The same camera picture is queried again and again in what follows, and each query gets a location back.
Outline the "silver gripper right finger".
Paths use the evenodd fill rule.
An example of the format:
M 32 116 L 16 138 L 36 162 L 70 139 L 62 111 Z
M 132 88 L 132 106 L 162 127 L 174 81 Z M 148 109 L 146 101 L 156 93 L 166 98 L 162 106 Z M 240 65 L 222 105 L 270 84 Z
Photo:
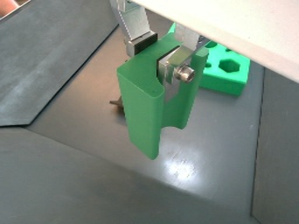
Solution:
M 204 47 L 204 37 L 194 30 L 175 25 L 175 39 L 182 43 L 158 60 L 158 77 L 164 87 L 164 99 L 170 101 L 179 93 L 182 83 L 190 83 L 195 77 L 191 68 L 192 55 Z

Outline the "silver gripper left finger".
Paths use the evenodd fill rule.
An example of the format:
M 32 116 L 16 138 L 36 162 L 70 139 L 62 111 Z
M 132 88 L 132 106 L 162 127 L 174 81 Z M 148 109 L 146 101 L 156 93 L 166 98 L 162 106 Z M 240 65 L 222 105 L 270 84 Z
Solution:
M 150 28 L 143 6 L 131 0 L 110 0 L 110 3 L 126 36 L 126 52 L 134 57 L 158 41 L 158 33 Z

